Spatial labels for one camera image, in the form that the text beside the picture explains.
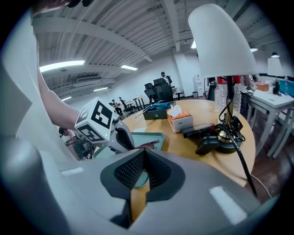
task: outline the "office chair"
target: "office chair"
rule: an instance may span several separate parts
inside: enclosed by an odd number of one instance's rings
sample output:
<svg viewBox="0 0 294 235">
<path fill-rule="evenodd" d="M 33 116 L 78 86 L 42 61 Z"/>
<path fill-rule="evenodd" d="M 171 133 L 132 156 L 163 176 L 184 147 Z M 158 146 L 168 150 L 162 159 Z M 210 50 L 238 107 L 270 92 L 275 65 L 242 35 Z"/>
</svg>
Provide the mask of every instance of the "office chair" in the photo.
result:
<svg viewBox="0 0 294 235">
<path fill-rule="evenodd" d="M 160 100 L 165 102 L 174 100 L 172 89 L 167 82 L 153 86 L 153 90 Z"/>
<path fill-rule="evenodd" d="M 154 82 L 154 86 L 166 83 L 164 78 L 155 79 L 155 80 L 153 80 L 153 82 Z"/>
<path fill-rule="evenodd" d="M 145 89 L 146 90 L 144 90 L 144 92 L 149 98 L 149 104 L 153 104 L 153 103 L 156 103 L 159 101 L 159 98 L 155 94 L 155 92 L 153 90 L 153 85 L 151 83 L 145 84 Z"/>
<path fill-rule="evenodd" d="M 209 84 L 209 90 L 207 95 L 207 100 L 215 101 L 215 78 L 207 78 L 207 83 Z"/>
<path fill-rule="evenodd" d="M 126 105 L 123 100 L 120 100 L 120 101 L 122 102 L 124 106 L 124 112 L 130 112 L 127 114 L 127 117 L 137 112 L 137 111 L 134 111 L 135 106 L 132 106 L 132 104 Z"/>
</svg>

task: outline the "plastic bottle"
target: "plastic bottle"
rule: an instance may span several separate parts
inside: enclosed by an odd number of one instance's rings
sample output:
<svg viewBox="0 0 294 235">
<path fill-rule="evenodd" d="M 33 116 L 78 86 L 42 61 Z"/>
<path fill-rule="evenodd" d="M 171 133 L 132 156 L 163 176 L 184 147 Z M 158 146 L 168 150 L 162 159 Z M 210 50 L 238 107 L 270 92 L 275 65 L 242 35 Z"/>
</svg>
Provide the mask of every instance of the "plastic bottle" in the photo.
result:
<svg viewBox="0 0 294 235">
<path fill-rule="evenodd" d="M 223 80 L 222 78 L 217 78 L 217 84 L 219 87 L 218 90 L 218 112 L 221 113 L 221 111 L 226 107 L 226 96 L 228 94 L 228 87 L 226 84 L 226 81 Z M 224 119 L 225 114 L 223 113 L 221 115 L 221 120 Z"/>
<path fill-rule="evenodd" d="M 288 95 L 288 77 L 285 76 L 285 95 Z"/>
<path fill-rule="evenodd" d="M 216 87 L 215 87 L 215 110 L 217 111 L 217 112 L 219 112 L 220 111 L 220 109 L 219 109 L 219 91 L 220 91 L 220 88 L 218 87 L 218 85 L 217 85 L 217 82 L 215 82 L 215 85 L 216 85 Z"/>
<path fill-rule="evenodd" d="M 234 98 L 233 98 L 233 116 L 238 116 L 241 110 L 241 79 L 240 76 L 233 76 Z"/>
<path fill-rule="evenodd" d="M 241 80 L 240 76 L 233 76 L 233 83 L 234 85 L 234 98 L 233 98 L 233 116 L 238 116 L 241 110 Z M 217 83 L 219 87 L 219 95 L 218 95 L 218 111 L 221 113 L 223 109 L 226 107 L 226 97 L 228 94 L 228 88 L 227 88 L 227 82 L 223 80 L 222 78 L 217 78 Z M 224 119 L 225 114 L 221 115 L 221 120 Z"/>
</svg>

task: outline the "table leg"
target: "table leg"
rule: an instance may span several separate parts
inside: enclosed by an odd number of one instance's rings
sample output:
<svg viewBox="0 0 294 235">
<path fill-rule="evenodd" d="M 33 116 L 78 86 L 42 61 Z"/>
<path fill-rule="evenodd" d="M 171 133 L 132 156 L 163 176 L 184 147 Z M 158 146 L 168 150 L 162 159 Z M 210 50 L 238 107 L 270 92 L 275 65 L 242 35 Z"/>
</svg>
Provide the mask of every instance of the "table leg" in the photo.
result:
<svg viewBox="0 0 294 235">
<path fill-rule="evenodd" d="M 292 112 L 292 108 L 289 108 L 287 110 L 287 115 L 286 115 L 285 120 L 283 122 L 283 126 L 282 126 L 282 129 L 281 129 L 280 133 L 279 133 L 279 136 L 276 138 L 275 143 L 271 146 L 271 149 L 267 153 L 267 156 L 268 157 L 271 157 L 272 156 L 272 154 L 274 153 L 274 151 L 278 147 L 279 143 L 281 142 L 281 139 L 283 138 L 283 136 L 285 134 L 285 131 L 287 130 L 288 122 L 289 122 L 289 118 L 290 118 L 291 112 Z"/>
<path fill-rule="evenodd" d="M 135 100 L 135 102 L 136 102 L 136 105 L 137 105 L 138 111 L 140 111 L 139 106 L 138 106 L 138 103 L 137 103 L 137 100 Z"/>
<path fill-rule="evenodd" d="M 253 129 L 253 127 L 254 127 L 254 124 L 255 124 L 255 121 L 256 121 L 256 114 L 257 114 L 257 109 L 254 109 L 253 120 L 252 120 L 251 125 L 250 125 L 251 129 Z"/>
<path fill-rule="evenodd" d="M 138 99 L 138 101 L 139 101 L 139 104 L 140 104 L 140 108 L 142 108 L 142 105 L 141 105 L 140 99 Z"/>
<path fill-rule="evenodd" d="M 271 132 L 271 127 L 275 122 L 275 118 L 276 118 L 276 112 L 275 111 L 270 111 L 270 114 L 268 116 L 267 122 L 266 122 L 266 127 L 265 130 L 262 133 L 262 136 L 256 146 L 256 153 L 255 156 L 257 156 L 259 154 L 259 152 L 261 151 L 263 145 L 265 144 L 267 137 L 269 136 L 270 132 Z"/>
<path fill-rule="evenodd" d="M 141 100 L 142 100 L 142 104 L 143 104 L 143 106 L 144 106 L 144 109 L 145 109 L 145 104 L 144 104 L 143 98 L 141 98 Z"/>
<path fill-rule="evenodd" d="M 291 133 L 291 130 L 292 130 L 292 127 L 293 127 L 293 123 L 294 123 L 294 117 L 293 117 L 293 114 L 291 116 L 291 120 L 290 120 L 290 123 L 288 125 L 288 128 L 287 128 L 287 131 L 285 133 L 285 135 L 283 136 L 283 139 L 281 141 L 281 143 L 279 144 L 278 148 L 276 149 L 275 153 L 273 154 L 273 158 L 275 159 L 278 155 L 278 153 L 281 151 L 281 149 L 284 147 L 290 133 Z"/>
<path fill-rule="evenodd" d="M 251 115 L 252 115 L 252 106 L 248 105 L 249 109 L 248 109 L 248 115 L 247 115 L 247 122 L 250 123 L 250 119 L 251 119 Z"/>
</svg>

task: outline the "red object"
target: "red object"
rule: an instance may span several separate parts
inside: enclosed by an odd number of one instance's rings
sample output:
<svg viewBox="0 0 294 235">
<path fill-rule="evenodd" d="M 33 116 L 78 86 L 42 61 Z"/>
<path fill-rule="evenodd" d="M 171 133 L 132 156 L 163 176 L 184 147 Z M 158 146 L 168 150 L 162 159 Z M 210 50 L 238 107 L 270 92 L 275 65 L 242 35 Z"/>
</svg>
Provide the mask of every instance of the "red object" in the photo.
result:
<svg viewBox="0 0 294 235">
<path fill-rule="evenodd" d="M 240 79 L 240 76 L 239 75 L 236 75 L 236 76 L 233 76 L 233 83 L 241 83 L 241 79 Z M 226 84 L 226 80 L 220 78 L 220 77 L 217 77 L 217 84 L 220 84 L 220 85 L 223 85 L 223 84 Z"/>
</svg>

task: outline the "tissue box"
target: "tissue box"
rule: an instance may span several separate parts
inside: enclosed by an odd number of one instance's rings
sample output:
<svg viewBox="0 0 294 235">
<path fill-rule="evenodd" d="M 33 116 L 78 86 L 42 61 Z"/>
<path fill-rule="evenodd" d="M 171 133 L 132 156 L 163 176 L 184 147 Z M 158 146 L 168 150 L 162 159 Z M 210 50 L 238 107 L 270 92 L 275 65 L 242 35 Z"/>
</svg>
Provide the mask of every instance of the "tissue box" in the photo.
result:
<svg viewBox="0 0 294 235">
<path fill-rule="evenodd" d="M 167 113 L 168 110 L 166 111 L 167 119 L 174 133 L 180 132 L 184 128 L 193 126 L 193 117 L 187 111 L 182 109 L 182 114 L 172 117 Z"/>
<path fill-rule="evenodd" d="M 255 86 L 256 86 L 257 90 L 262 90 L 262 91 L 268 91 L 269 90 L 269 85 L 268 84 L 255 83 Z"/>
</svg>

